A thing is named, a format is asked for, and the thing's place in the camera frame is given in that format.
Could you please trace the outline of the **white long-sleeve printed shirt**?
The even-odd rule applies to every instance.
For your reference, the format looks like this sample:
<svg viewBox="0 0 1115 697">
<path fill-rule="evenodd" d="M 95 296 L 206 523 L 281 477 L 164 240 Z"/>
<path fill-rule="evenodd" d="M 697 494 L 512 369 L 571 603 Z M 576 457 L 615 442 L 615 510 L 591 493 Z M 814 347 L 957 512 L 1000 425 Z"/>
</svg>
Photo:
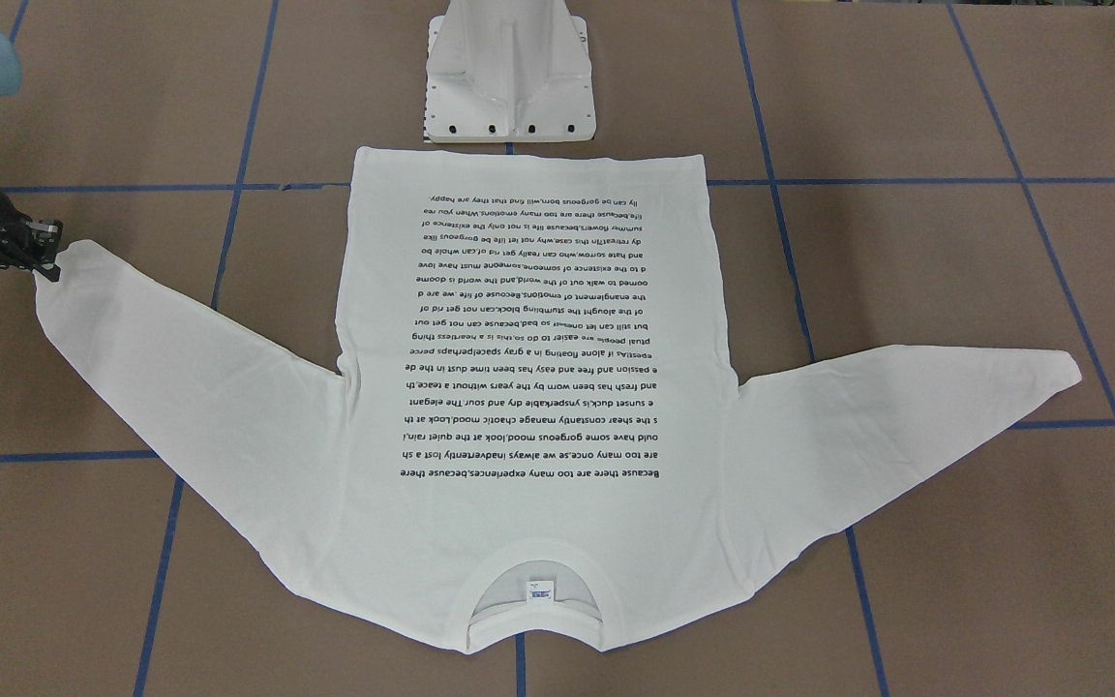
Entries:
<svg viewBox="0 0 1115 697">
<path fill-rule="evenodd" d="M 93 241 L 59 354 L 301 598 L 473 654 L 743 603 L 1080 381 L 884 346 L 738 383 L 700 156 L 362 147 L 328 371 Z"/>
</svg>

